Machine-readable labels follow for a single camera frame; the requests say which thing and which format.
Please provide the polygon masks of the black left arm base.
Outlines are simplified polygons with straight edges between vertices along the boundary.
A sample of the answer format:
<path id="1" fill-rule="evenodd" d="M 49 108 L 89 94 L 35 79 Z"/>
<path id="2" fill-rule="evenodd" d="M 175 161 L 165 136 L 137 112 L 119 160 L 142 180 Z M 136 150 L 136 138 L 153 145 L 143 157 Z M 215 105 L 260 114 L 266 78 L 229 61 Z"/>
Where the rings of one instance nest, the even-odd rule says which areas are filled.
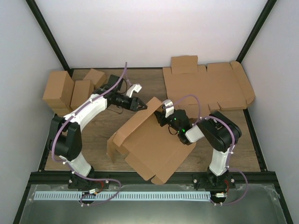
<path id="1" fill-rule="evenodd" d="M 107 179 L 110 175 L 106 172 L 99 172 L 99 171 L 91 171 L 90 174 L 87 176 L 88 178 L 93 179 Z M 105 181 L 90 181 L 84 178 L 77 176 L 76 174 L 72 174 L 70 172 L 70 180 L 71 183 L 68 184 L 69 189 L 78 189 L 78 190 L 90 190 L 94 188 L 104 188 L 107 189 L 109 184 Z"/>

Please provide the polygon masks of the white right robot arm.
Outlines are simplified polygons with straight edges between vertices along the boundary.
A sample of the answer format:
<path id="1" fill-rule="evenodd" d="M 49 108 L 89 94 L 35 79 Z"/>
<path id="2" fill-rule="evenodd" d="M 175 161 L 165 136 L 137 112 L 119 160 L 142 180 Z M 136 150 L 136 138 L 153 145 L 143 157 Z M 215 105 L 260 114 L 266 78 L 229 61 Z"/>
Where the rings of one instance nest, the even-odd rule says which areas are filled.
<path id="1" fill-rule="evenodd" d="M 192 122 L 185 110 L 174 110 L 170 115 L 165 111 L 155 111 L 154 115 L 161 127 L 167 125 L 176 131 L 176 136 L 184 145 L 190 145 L 206 138 L 213 148 L 212 160 L 208 167 L 208 184 L 218 188 L 224 183 L 224 175 L 229 168 L 229 159 L 239 138 L 240 128 L 219 111 Z"/>

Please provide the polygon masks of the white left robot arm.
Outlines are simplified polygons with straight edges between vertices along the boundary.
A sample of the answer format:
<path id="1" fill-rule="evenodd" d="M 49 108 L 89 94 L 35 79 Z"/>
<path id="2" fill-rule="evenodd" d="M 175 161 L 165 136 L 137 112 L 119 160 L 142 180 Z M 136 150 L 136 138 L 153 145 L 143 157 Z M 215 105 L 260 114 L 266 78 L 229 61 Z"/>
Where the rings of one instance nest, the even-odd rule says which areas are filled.
<path id="1" fill-rule="evenodd" d="M 143 101 L 133 96 L 142 86 L 131 84 L 125 93 L 121 93 L 123 83 L 129 82 L 111 75 L 108 82 L 94 90 L 77 109 L 63 117 L 55 116 L 51 121 L 47 148 L 53 158 L 58 157 L 58 161 L 67 164 L 79 176 L 79 183 L 86 189 L 95 184 L 95 176 L 91 174 L 92 166 L 82 154 L 81 133 L 85 126 L 111 105 L 133 112 L 147 109 Z"/>

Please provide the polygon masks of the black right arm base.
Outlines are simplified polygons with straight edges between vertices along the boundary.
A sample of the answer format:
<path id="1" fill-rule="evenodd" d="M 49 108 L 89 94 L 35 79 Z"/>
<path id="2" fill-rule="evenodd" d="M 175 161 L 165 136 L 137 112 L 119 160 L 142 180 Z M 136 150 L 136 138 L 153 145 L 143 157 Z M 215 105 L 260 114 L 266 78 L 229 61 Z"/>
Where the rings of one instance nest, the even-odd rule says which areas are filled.
<path id="1" fill-rule="evenodd" d="M 235 189 L 235 183 L 231 182 L 233 176 L 227 171 L 220 176 L 215 176 L 211 172 L 201 172 L 192 174 L 193 186 L 196 190 L 205 189 L 206 191 Z"/>

